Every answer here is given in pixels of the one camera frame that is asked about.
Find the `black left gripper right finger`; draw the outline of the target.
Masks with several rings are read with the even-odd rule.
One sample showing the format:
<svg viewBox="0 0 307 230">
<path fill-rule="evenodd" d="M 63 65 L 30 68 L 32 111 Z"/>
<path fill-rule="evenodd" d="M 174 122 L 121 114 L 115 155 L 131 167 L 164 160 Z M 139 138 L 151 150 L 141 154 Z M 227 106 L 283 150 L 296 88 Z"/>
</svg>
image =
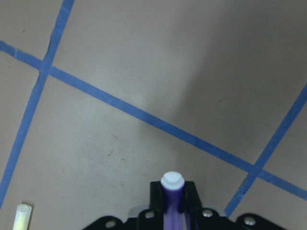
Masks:
<svg viewBox="0 0 307 230">
<path fill-rule="evenodd" d="M 194 182 L 186 181 L 183 198 L 184 217 L 188 230 L 198 230 L 203 206 Z"/>
</svg>

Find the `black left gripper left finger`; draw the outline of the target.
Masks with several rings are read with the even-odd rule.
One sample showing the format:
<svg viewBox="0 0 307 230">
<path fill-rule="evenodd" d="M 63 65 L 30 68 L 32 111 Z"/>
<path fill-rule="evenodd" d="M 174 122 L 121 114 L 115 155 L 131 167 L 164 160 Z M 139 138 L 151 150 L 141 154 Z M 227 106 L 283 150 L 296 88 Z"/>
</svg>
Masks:
<svg viewBox="0 0 307 230">
<path fill-rule="evenodd" d="M 150 210 L 153 212 L 154 230 L 163 230 L 166 201 L 160 181 L 150 182 Z"/>
</svg>

